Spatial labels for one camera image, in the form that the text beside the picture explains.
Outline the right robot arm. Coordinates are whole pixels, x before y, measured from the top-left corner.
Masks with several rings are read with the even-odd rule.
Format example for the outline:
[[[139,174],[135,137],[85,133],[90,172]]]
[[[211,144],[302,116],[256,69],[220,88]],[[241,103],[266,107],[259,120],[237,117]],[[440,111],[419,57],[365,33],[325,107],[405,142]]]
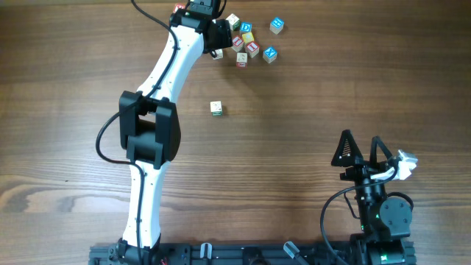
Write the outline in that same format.
[[[328,245],[337,264],[415,264],[411,244],[404,241],[411,235],[414,209],[412,199],[400,192],[386,191],[386,184],[405,180],[417,167],[418,159],[399,150],[396,155],[386,147],[380,137],[372,139],[369,159],[364,159],[352,133],[344,130],[331,161],[332,166],[343,167],[343,181],[353,182],[336,195],[355,192],[361,232],[352,234],[339,250]]]

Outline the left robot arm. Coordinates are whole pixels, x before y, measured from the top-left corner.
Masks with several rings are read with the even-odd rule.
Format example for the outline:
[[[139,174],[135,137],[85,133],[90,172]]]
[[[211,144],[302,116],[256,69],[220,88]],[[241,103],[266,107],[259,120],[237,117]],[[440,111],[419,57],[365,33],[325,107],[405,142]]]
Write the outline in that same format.
[[[137,92],[119,99],[121,147],[132,173],[127,227],[116,246],[122,264],[159,264],[159,221],[165,173],[176,157],[181,130],[177,100],[183,84],[203,55],[232,45],[223,1],[189,1],[176,9],[165,28],[163,53]]]

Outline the number 2 wooden block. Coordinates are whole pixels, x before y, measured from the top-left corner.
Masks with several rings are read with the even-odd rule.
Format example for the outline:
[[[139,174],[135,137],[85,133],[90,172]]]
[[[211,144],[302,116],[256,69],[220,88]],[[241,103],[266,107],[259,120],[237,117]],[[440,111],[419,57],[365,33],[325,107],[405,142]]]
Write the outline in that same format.
[[[215,49],[211,52],[211,56],[214,60],[222,59],[224,57],[222,49]]]

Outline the green edged picture block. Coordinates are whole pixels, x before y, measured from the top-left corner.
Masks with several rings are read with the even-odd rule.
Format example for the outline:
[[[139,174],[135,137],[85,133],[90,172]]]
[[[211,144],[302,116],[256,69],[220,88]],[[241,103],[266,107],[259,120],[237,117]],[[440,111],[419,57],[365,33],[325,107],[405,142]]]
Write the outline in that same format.
[[[210,111],[212,116],[221,116],[223,114],[223,107],[221,101],[210,102]]]

